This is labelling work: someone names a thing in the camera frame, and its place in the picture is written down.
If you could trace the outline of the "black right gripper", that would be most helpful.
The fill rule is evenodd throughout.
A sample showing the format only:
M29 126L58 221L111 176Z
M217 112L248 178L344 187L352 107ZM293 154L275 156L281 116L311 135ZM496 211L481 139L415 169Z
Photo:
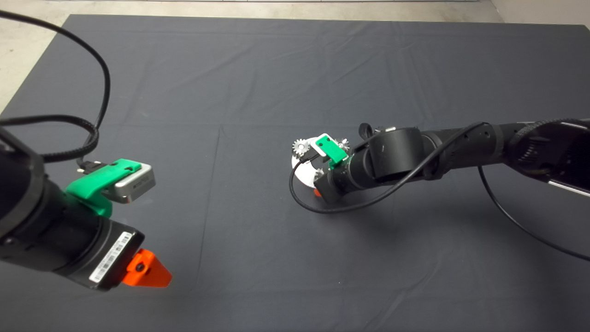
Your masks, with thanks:
M315 179L314 195L326 204L335 204L344 196L358 191L353 179L354 162L347 159L333 170L326 170Z

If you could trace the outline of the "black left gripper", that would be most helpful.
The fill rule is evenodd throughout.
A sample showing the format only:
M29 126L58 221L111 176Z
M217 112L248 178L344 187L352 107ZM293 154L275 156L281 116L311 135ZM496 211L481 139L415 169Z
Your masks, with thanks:
M91 290L108 291L121 282L132 287L166 288L171 272L154 252L139 249L145 235L106 218L81 258L58 270L58 275Z

